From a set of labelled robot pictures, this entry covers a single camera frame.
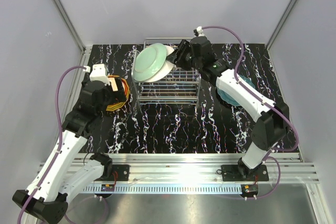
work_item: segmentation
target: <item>black marble tabletop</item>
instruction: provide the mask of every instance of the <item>black marble tabletop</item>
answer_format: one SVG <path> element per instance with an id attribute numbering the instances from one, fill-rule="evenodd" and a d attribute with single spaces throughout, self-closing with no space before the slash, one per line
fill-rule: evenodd
<path id="1" fill-rule="evenodd" d="M 279 85 L 264 44 L 247 44 L 238 73 L 249 78 L 263 95 L 282 101 Z M 126 79 L 130 100 L 117 112 L 102 115 L 81 152 L 103 153 L 244 153 L 251 144 L 255 125 L 242 107 L 219 102 L 216 90 L 202 80 L 199 105 L 136 103 L 131 78 L 133 51 L 142 45 L 94 45 L 88 65 L 104 63 L 109 74 Z M 232 67 L 239 58 L 239 44 L 213 44 L 217 57 Z M 279 146 L 290 148 L 295 137 L 290 131 Z"/>

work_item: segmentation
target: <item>white backdrop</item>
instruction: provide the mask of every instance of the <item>white backdrop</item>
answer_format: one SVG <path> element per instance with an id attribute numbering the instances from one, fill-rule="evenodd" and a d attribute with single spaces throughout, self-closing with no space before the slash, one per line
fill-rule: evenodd
<path id="1" fill-rule="evenodd" d="M 192 36 L 196 26 L 223 25 L 244 42 L 265 43 L 289 0 L 61 0 L 82 41 L 142 43 L 145 37 Z M 212 42 L 237 42 L 211 32 Z"/>
<path id="2" fill-rule="evenodd" d="M 299 0 L 270 53 L 306 161 L 336 221 L 335 0 Z"/>
<path id="3" fill-rule="evenodd" d="M 17 189 L 35 178 L 55 144 L 55 89 L 80 51 L 52 0 L 0 0 L 0 219 L 16 223 Z M 63 111 L 72 78 L 60 91 Z"/>

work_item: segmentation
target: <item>dish rack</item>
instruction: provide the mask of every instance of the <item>dish rack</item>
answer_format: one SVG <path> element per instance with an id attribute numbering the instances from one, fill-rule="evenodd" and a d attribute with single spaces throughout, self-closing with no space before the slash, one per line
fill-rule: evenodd
<path id="1" fill-rule="evenodd" d="M 171 47 L 177 47 L 181 39 L 191 38 L 147 38 L 143 48 L 153 43 L 162 43 Z M 145 104 L 189 104 L 198 107 L 199 90 L 201 88 L 201 76 L 197 70 L 186 71 L 174 67 L 163 79 L 156 82 L 138 82 L 133 78 L 134 63 L 139 52 L 134 51 L 132 82 L 136 91 L 138 106 Z"/>

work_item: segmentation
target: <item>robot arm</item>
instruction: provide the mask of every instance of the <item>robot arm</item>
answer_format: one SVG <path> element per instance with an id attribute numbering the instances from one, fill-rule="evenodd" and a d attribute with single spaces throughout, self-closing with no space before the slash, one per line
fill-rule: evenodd
<path id="1" fill-rule="evenodd" d="M 110 80 L 104 64 L 93 65 L 91 74 L 87 73 L 82 82 L 77 103 L 66 115 L 62 125 L 63 143 L 60 151 L 58 151 L 58 140 L 41 172 L 26 190 L 17 190 L 14 193 L 13 201 L 22 208 L 29 195 L 37 188 L 38 190 L 28 203 L 26 212 L 49 224 L 56 224 L 65 215 L 71 201 L 89 183 L 98 178 L 110 177 L 113 173 L 112 160 L 108 155 L 94 154 L 82 169 L 64 180 L 76 154 L 96 128 L 101 112 L 106 110 L 109 104 L 125 101 L 121 79 L 112 78 Z M 58 152 L 58 156 L 38 187 L 41 174 L 46 172 L 54 159 L 55 152 Z"/>
<path id="2" fill-rule="evenodd" d="M 202 29 L 198 28 L 194 33 L 197 37 L 190 42 L 182 40 L 167 60 L 185 70 L 197 69 L 203 80 L 225 91 L 251 115 L 256 122 L 251 134 L 252 143 L 243 158 L 238 161 L 238 171 L 244 179 L 253 176 L 271 148 L 288 131 L 287 123 L 264 104 L 271 104 L 286 118 L 289 118 L 288 106 L 283 102 L 275 103 L 255 89 L 251 89 L 262 102 L 257 100 L 236 81 L 234 70 L 224 59 L 216 59 L 211 42 L 205 37 Z M 249 86 L 242 78 L 239 77 L 238 80 Z"/>

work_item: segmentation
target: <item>metal floor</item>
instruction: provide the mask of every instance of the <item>metal floor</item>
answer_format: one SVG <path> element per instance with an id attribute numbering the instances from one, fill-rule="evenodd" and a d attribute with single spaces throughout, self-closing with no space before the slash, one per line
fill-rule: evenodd
<path id="1" fill-rule="evenodd" d="M 268 192 L 261 185 L 259 195 Z M 79 195 L 69 209 L 86 194 Z M 279 185 L 274 194 L 260 200 L 233 200 L 226 195 L 112 195 L 105 222 L 108 224 L 197 224 L 197 223 L 317 223 L 305 185 Z M 93 197 L 68 217 L 76 224 L 93 224 L 103 213 L 103 203 Z M 68 223 L 63 219 L 61 224 Z"/>

